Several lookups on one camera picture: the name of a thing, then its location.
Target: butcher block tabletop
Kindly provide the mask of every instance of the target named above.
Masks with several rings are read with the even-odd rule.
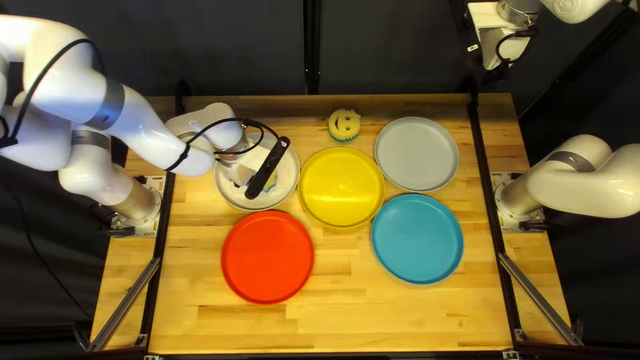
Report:
[[[164,118],[173,97],[149,99]],[[157,354],[318,352],[422,352],[501,350],[511,335],[484,207],[468,96],[294,95],[186,97],[186,111],[214,102],[229,104],[291,139],[301,167],[315,153],[346,146],[374,157],[378,133],[404,116],[434,120],[454,138],[460,166],[452,181],[426,193],[460,222],[464,252],[455,272],[433,285],[412,285],[388,273],[371,247],[371,221],[336,231],[314,220],[296,189],[275,209],[299,220],[316,252],[313,271],[293,298],[270,306],[251,304],[226,284],[220,265],[225,237],[249,213],[228,205],[212,172],[177,176],[160,273],[149,351]],[[525,172],[529,163],[509,94],[481,94],[479,116],[491,171]],[[339,108],[362,115],[352,142],[337,143],[326,118]],[[163,175],[129,152],[129,175]],[[385,180],[385,201],[406,193]],[[505,234],[507,253],[568,321],[547,235]],[[112,238],[93,323],[95,336],[149,262],[154,239]],[[559,343],[551,326],[514,282],[523,330],[532,340]],[[135,303],[108,348],[129,347],[140,333],[145,294]]]

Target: black backdrop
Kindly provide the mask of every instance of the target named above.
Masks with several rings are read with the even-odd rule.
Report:
[[[0,3],[15,15],[43,17],[81,29],[98,43],[109,75],[143,95],[172,95],[180,79],[189,83],[193,95],[306,91],[303,2],[299,0]],[[323,0],[320,93],[459,89],[468,68],[454,26],[460,14],[452,14],[450,5],[447,0]],[[577,25],[563,24],[543,10],[540,35],[530,53],[511,68],[508,81],[483,91],[511,92],[516,111],[523,113],[620,10],[619,4],[611,3]],[[541,100],[526,113],[522,126],[532,163],[580,132],[602,136],[613,147],[640,141],[634,111],[640,83],[636,33],[603,54],[599,65],[578,84],[553,99]],[[13,64],[10,90],[14,95],[20,89],[19,78],[20,65]],[[577,100],[585,95],[590,96],[588,103]],[[628,126],[634,131],[621,130]],[[97,235],[98,223],[87,215],[91,201],[61,190],[55,173],[37,172],[6,160],[0,162],[0,168],[3,179],[29,202],[31,221],[42,226],[37,229],[37,241],[52,244],[43,245],[47,257],[83,306],[95,309],[108,240]],[[34,198],[21,185],[25,179],[46,191]],[[0,188],[2,210],[13,215],[0,218],[0,248],[11,249],[0,252],[4,265],[0,283],[4,294],[9,294],[1,297],[0,308],[15,311],[0,313],[0,326],[80,320],[81,313],[29,256],[15,206],[2,191]],[[53,225],[45,221],[48,218],[56,219]],[[633,235],[636,218],[550,234],[570,312],[573,319],[580,315],[584,320],[587,340],[593,343],[637,343],[640,339],[635,318],[627,316],[640,300],[633,282],[640,251]],[[606,247],[603,238],[607,238]],[[32,306],[43,311],[31,312]]]

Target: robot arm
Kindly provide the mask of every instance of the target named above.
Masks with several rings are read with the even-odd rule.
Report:
[[[37,84],[15,137],[25,93],[13,106],[0,108],[8,126],[0,129],[0,136],[8,140],[5,138],[12,134],[11,141],[2,144],[0,155],[39,170],[59,170],[64,189],[89,196],[129,219],[148,220],[156,201],[147,188],[111,164],[111,135],[155,166],[187,176],[213,168],[212,146],[225,151],[219,160],[227,177],[238,186],[253,180],[248,187],[252,191],[245,194],[248,199],[255,198],[271,180],[280,158],[257,145],[245,155],[250,144],[240,121],[212,126],[235,117],[229,106],[212,104],[165,125],[142,95],[94,71],[93,48],[77,43],[79,39],[86,35],[59,22],[0,15],[0,106],[6,100],[10,61],[24,62],[23,83],[28,91],[43,69],[51,66]],[[210,129],[202,137],[189,141],[191,145],[185,143],[207,126]]]
[[[610,0],[499,0],[468,4],[476,35],[482,47],[483,66],[492,70],[505,59],[511,64],[530,46],[540,3],[568,24],[585,21]]]
[[[86,35],[59,22],[0,15],[0,63],[23,61],[23,83],[28,89],[60,49],[80,38]],[[90,44],[70,49],[43,78],[31,100],[32,106],[117,136],[157,167],[168,168],[175,163],[185,149],[184,142],[163,125],[142,95],[105,78],[91,68],[91,63]],[[6,68],[0,66],[5,79],[0,85],[0,94],[4,96]],[[202,175],[211,169],[213,161],[210,151],[192,147],[174,172]]]
[[[503,215],[526,219],[547,206],[602,218],[640,211],[640,144],[612,153],[601,139],[578,135],[497,193]]]

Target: metal bracket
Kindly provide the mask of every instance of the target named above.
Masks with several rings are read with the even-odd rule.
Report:
[[[160,206],[164,197],[164,184],[166,176],[145,176],[147,182],[144,187],[148,188],[156,197],[156,207],[147,218],[139,220],[131,220],[118,215],[111,220],[112,229],[123,229],[126,227],[135,227],[135,233],[132,235],[118,236],[114,238],[155,238],[157,234],[158,224],[160,220]]]
[[[494,194],[499,194],[502,190],[503,186],[513,181],[514,178],[517,178],[517,175],[520,175],[520,172],[491,172],[491,183],[493,189],[495,189]],[[513,217],[509,217],[509,214],[502,214],[500,210],[498,210],[498,218],[500,220],[500,228],[503,233],[544,233],[544,230],[523,230],[520,228],[520,221]],[[527,222],[542,224],[545,221],[545,214],[542,212],[542,209],[538,209],[531,213]]]
[[[518,355],[517,351],[514,350],[505,350],[502,352],[502,358],[503,359],[509,359],[509,360],[520,360],[520,356]]]
[[[118,326],[122,323],[122,320],[127,316],[127,313],[133,306],[142,290],[149,283],[149,280],[156,273],[160,267],[160,258],[152,258],[149,261],[147,267],[142,270],[140,276],[136,279],[136,282],[129,288],[129,291],[124,295],[124,298],[120,301],[118,307],[113,311],[113,314],[109,317],[109,320],[104,324],[98,335],[96,335],[93,343],[85,350],[87,352],[98,352],[104,350],[109,343],[109,340],[113,334],[118,330]]]
[[[134,347],[147,347],[147,338],[148,337],[149,337],[149,334],[140,334],[140,335],[138,335],[138,338],[133,343],[133,346]]]
[[[529,339],[522,329],[513,329],[513,334],[518,341],[526,341]]]
[[[512,278],[520,284],[522,289],[526,292],[529,298],[536,305],[538,310],[544,315],[549,324],[554,328],[554,330],[562,337],[562,339],[571,346],[583,347],[584,343],[582,340],[573,332],[573,330],[564,322],[564,320],[558,315],[556,310],[547,302],[544,296],[536,289],[536,287],[529,281],[529,279],[524,275],[524,273],[518,268],[515,263],[509,259],[509,256],[501,252],[498,254],[498,258],[500,261],[500,265],[504,267],[505,270],[509,272]]]

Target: sponge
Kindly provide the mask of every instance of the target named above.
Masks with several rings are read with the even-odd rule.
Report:
[[[337,142],[350,142],[360,132],[360,115],[353,110],[339,109],[327,120],[329,135]]]
[[[269,176],[269,179],[267,180],[266,183],[264,183],[264,187],[262,188],[263,192],[268,193],[269,190],[271,190],[272,188],[274,188],[276,186],[276,180],[277,180],[277,175],[276,172],[272,172],[271,176]]]

